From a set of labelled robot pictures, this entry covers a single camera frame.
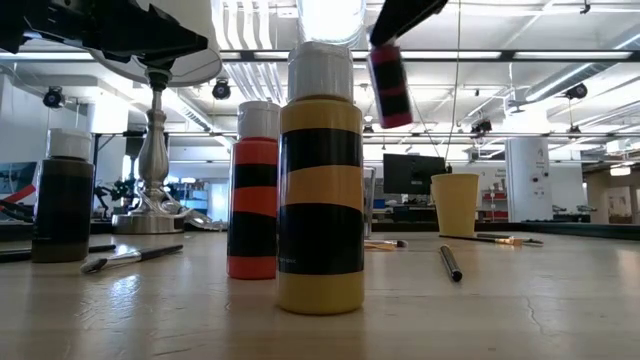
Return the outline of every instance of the yellow bottle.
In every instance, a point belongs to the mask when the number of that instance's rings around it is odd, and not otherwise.
[[[308,42],[289,55],[281,113],[278,305],[338,314],[364,300],[362,113],[349,49]]]

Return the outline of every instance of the white bottle cap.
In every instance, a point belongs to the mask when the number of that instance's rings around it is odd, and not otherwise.
[[[266,101],[248,101],[238,107],[238,136],[240,139],[280,136],[280,106]]]
[[[70,129],[50,129],[47,136],[47,157],[64,156],[89,161],[91,134]]]
[[[314,95],[353,102],[353,58],[348,48],[310,41],[289,53],[289,101]]]

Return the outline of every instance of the table surface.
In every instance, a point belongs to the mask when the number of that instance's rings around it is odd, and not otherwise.
[[[530,235],[545,246],[446,240],[454,284],[434,233],[374,234],[409,248],[367,252],[363,308],[327,317],[275,307],[274,281],[228,279],[224,233],[95,236],[185,249],[94,275],[0,264],[0,359],[637,359],[640,243]]]

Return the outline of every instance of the yellow paper cup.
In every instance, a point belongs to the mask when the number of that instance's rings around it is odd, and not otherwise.
[[[473,236],[478,175],[444,174],[431,177],[440,235]]]

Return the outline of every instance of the computer monitor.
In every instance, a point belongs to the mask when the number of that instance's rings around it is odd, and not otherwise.
[[[431,194],[431,176],[445,174],[444,158],[384,154],[385,194]]]

